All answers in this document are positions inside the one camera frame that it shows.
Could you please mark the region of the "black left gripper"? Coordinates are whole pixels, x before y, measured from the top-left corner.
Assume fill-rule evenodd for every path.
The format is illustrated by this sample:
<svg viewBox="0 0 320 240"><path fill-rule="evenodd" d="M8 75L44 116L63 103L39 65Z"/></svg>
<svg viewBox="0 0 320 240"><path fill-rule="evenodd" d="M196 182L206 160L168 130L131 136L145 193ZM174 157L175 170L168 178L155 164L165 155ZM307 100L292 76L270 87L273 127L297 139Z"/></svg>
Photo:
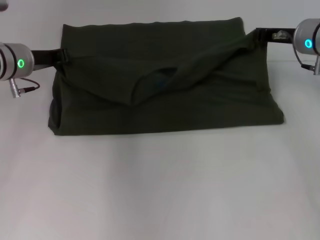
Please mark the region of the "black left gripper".
<svg viewBox="0 0 320 240"><path fill-rule="evenodd" d="M54 50L32 50L31 53L34 58L33 71L56 67L60 63L69 64L72 61L72 56L66 48Z"/></svg>

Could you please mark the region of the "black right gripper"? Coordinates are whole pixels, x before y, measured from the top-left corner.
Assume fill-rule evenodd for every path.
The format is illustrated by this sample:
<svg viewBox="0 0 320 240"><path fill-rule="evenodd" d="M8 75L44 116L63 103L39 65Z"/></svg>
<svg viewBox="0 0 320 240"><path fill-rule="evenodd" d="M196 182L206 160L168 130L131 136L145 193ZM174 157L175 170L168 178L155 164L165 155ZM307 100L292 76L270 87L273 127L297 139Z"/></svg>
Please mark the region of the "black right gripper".
<svg viewBox="0 0 320 240"><path fill-rule="evenodd" d="M256 28L253 31L254 45L266 48L268 43L292 43L295 28Z"/></svg>

